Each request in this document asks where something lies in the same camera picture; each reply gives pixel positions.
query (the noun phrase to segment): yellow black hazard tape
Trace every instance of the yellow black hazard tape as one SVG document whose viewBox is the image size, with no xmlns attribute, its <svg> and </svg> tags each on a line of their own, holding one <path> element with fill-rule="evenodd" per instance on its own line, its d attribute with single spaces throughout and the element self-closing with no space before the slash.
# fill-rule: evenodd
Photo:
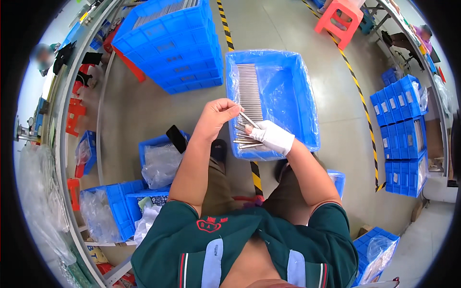
<svg viewBox="0 0 461 288">
<path fill-rule="evenodd" d="M 306 4 L 306 6 L 309 8 L 309 10 L 312 12 L 312 14 L 314 14 L 314 16 L 317 17 L 317 19 L 320 19 L 320 17 L 315 13 L 315 11 L 311 8 L 311 6 L 305 0 L 302 0 L 302 1 L 304 2 L 304 4 Z M 336 41 L 335 37 L 333 37 L 333 34 L 330 31 L 327 31 L 327 33 L 328 33 L 328 35 L 330 35 L 331 39 L 335 42 L 336 46 L 338 46 L 338 42 Z M 368 120 L 368 127 L 370 129 L 370 136 L 372 138 L 372 145 L 373 145 L 373 157 L 374 157 L 374 160 L 375 160 L 374 161 L 375 162 L 375 192 L 377 192 L 377 191 L 381 190 L 382 188 L 384 188 L 386 186 L 386 182 L 384 182 L 381 185 L 378 184 L 378 157 L 377 157 L 377 154 L 376 154 L 376 144 L 375 144 L 375 139 L 374 139 L 374 134 L 373 134 L 372 123 L 370 121 L 370 115 L 368 114 L 368 109 L 366 108 L 366 103 L 365 103 L 365 99 L 363 98 L 362 90 L 360 89 L 359 82 L 357 81 L 357 78 L 355 77 L 355 74 L 352 71 L 352 67 L 349 64 L 349 61 L 347 60 L 346 55 L 344 55 L 344 52 L 339 48 L 338 48 L 338 50 L 341 53 L 341 55 L 343 56 L 343 59 L 346 62 L 346 65 L 349 68 L 350 74 L 352 75 L 352 78 L 353 78 L 353 80 L 355 82 L 355 85 L 357 86 L 357 90 L 359 91 L 360 99 L 362 100 L 362 103 L 363 103 L 363 109 L 365 110 L 366 119 Z"/>
<path fill-rule="evenodd" d="M 229 25 L 227 24 L 227 19 L 226 19 L 226 16 L 224 15 L 223 4 L 219 0 L 217 0 L 216 2 L 218 3 L 218 9 L 219 9 L 219 14 L 221 16 L 221 21 L 223 23 L 224 34 L 226 34 L 227 48 L 231 52 L 231 51 L 234 51 L 234 43 L 232 43 L 231 31 L 229 30 Z M 256 161 L 250 162 L 250 165 L 251 165 L 251 174 L 253 177 L 254 190 L 256 192 L 256 195 L 262 195 L 261 176 L 259 174 L 258 162 Z"/>
</svg>

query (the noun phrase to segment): plastic liner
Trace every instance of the plastic liner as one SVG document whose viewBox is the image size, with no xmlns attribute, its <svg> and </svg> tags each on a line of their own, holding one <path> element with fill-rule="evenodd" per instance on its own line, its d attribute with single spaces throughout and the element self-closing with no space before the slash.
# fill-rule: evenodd
<svg viewBox="0 0 461 288">
<path fill-rule="evenodd" d="M 387 237 L 378 235 L 373 237 L 368 244 L 366 258 L 370 262 L 365 269 L 360 285 L 370 283 L 373 278 L 383 271 L 389 264 L 397 248 L 398 240 L 392 241 Z"/>
<path fill-rule="evenodd" d="M 245 50 L 226 54 L 227 98 L 240 104 L 238 64 L 255 64 L 263 120 L 271 120 L 295 135 L 311 151 L 320 149 L 319 123 L 307 68 L 301 55 L 281 50 Z M 236 138 L 238 118 L 229 121 L 230 139 Z M 283 159 L 275 151 L 239 149 L 234 156 L 250 161 Z"/>
<path fill-rule="evenodd" d="M 424 112 L 426 111 L 427 108 L 427 89 L 425 86 L 421 86 L 418 84 L 418 82 L 413 81 L 411 82 L 411 85 L 413 86 L 414 93 L 416 95 L 416 98 L 418 99 L 418 103 L 420 105 L 420 111 Z"/>
<path fill-rule="evenodd" d="M 48 265 L 58 269 L 72 287 L 80 287 L 69 268 L 77 259 L 65 241 L 69 226 L 54 163 L 47 145 L 25 146 L 19 159 L 18 194 L 30 233 L 40 251 L 46 253 Z M 49 253 L 55 254 L 58 263 Z"/>
<path fill-rule="evenodd" d="M 123 242 L 105 190 L 97 189 L 94 193 L 82 191 L 80 193 L 80 212 L 88 227 L 90 237 L 94 241 Z"/>
<path fill-rule="evenodd" d="M 146 164 L 142 167 L 141 174 L 150 189 L 173 183 L 179 164 L 183 160 L 183 155 L 173 144 L 160 147 L 145 146 L 144 157 Z"/>
<path fill-rule="evenodd" d="M 75 149 L 75 164 L 77 166 L 85 164 L 91 158 L 91 147 L 89 146 L 88 139 L 83 140 L 78 144 Z"/>
<path fill-rule="evenodd" d="M 438 90 L 440 98 L 442 98 L 442 107 L 445 113 L 447 115 L 455 113 L 457 109 L 455 106 L 456 101 L 439 75 L 434 75 L 434 82 L 436 85 L 435 88 Z"/>
</svg>

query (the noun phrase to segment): concrete floor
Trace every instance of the concrete floor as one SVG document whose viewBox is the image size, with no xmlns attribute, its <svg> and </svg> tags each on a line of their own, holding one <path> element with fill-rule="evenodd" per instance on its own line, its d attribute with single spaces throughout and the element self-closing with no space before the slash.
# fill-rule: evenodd
<svg viewBox="0 0 461 288">
<path fill-rule="evenodd" d="M 329 169 L 346 174 L 343 206 L 355 238 L 363 224 L 394 234 L 404 231 L 416 199 L 375 192 L 370 132 L 357 87 L 335 43 L 323 31 L 314 32 L 317 18 L 301 0 L 222 0 L 234 47 L 295 51 L 304 59 L 317 104 L 321 149 L 318 156 Z M 226 38 L 218 5 L 211 1 L 223 55 Z M 370 112 L 378 154 L 379 183 L 385 180 L 383 144 L 369 95 L 384 87 L 380 75 L 387 58 L 369 36 L 357 31 L 344 50 Z M 206 102 L 226 97 L 225 86 L 168 95 L 151 79 L 139 83 L 116 57 L 108 76 L 101 111 L 101 185 L 141 179 L 138 143 L 165 134 L 175 124 L 192 133 Z M 229 141 L 225 125 L 219 137 Z M 229 149 L 227 178 L 235 195 L 254 195 L 248 161 Z M 264 196 L 277 186 L 275 162 L 259 162 Z"/>
</svg>

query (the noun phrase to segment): smartphone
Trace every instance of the smartphone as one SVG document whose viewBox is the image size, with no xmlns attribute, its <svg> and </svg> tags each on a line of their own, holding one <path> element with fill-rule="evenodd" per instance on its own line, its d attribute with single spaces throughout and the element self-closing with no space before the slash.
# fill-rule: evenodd
<svg viewBox="0 0 461 288">
<path fill-rule="evenodd" d="M 179 153 L 184 153 L 186 151 L 187 147 L 187 140 L 186 137 L 184 137 L 179 129 L 176 127 L 176 125 L 171 126 L 171 128 L 168 129 L 166 132 L 166 136 L 168 136 L 168 139 L 173 143 L 174 147 L 179 151 Z"/>
</svg>

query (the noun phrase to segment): white cloth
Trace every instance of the white cloth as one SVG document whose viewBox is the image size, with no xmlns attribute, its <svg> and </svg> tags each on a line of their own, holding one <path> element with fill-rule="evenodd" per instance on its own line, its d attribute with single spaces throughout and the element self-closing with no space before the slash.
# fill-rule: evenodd
<svg viewBox="0 0 461 288">
<path fill-rule="evenodd" d="M 286 156 L 293 146 L 295 136 L 290 132 L 284 130 L 282 127 L 276 125 L 270 120 L 264 120 L 262 122 L 256 122 L 258 128 L 253 128 L 250 133 L 250 137 L 256 139 L 270 150 L 274 150 L 277 153 Z"/>
<path fill-rule="evenodd" d="M 134 241 L 136 242 L 136 248 L 139 247 L 144 237 L 146 237 L 161 208 L 161 206 L 152 205 L 149 202 L 144 206 L 144 213 L 141 219 L 135 222 L 136 231 Z"/>
</svg>

